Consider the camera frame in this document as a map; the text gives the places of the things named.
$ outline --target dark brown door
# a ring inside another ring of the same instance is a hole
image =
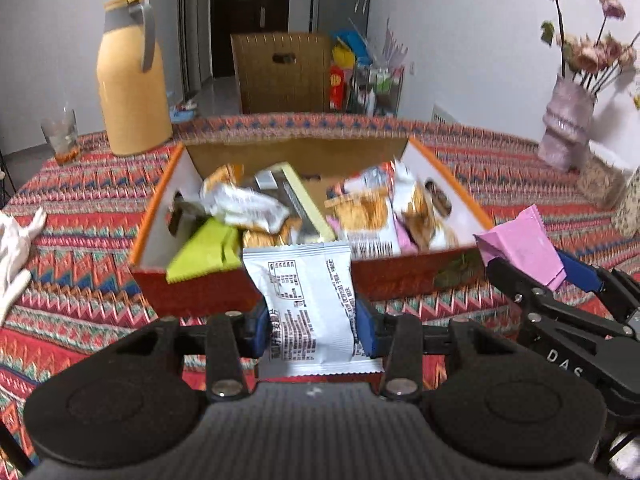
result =
[[[289,28],[289,0],[214,0],[211,28],[214,77],[234,74],[231,35],[283,32]]]

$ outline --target flower vase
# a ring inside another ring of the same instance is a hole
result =
[[[578,83],[558,75],[542,117],[546,131],[538,157],[560,171],[581,166],[589,142],[595,98]]]

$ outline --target green snack package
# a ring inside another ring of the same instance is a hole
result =
[[[238,229],[210,218],[171,260],[166,281],[183,282],[211,272],[237,269],[242,266],[239,251]]]

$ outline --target drinking glass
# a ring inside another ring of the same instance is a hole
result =
[[[72,163],[80,156],[76,112],[73,108],[63,107],[54,117],[44,119],[40,126],[59,166]]]

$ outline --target red tablecloth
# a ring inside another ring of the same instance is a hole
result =
[[[33,282],[0,331],[0,410],[6,426],[34,456],[21,417],[33,388],[154,319],[126,260],[175,141],[412,134],[434,149],[496,222],[536,203],[556,246],[590,263],[639,272],[640,237],[623,239],[610,225],[611,211],[594,208],[577,192],[575,175],[546,167],[537,160],[534,143],[510,136],[459,125],[357,116],[243,116],[183,124],[168,145],[129,158],[111,155],[104,134],[84,136],[79,162],[59,168],[49,161],[4,210],[21,224],[27,224],[39,206],[49,215],[28,262]],[[604,313],[597,300],[574,286],[562,288],[560,296]],[[405,309],[436,323],[469,314],[502,332],[513,332],[519,320],[517,309],[508,307],[486,283],[391,301],[381,308]],[[196,387],[203,382],[201,366],[187,362],[184,378]],[[427,385],[436,384],[443,370],[440,359],[427,359]],[[16,475],[11,465],[3,464],[0,478]]]

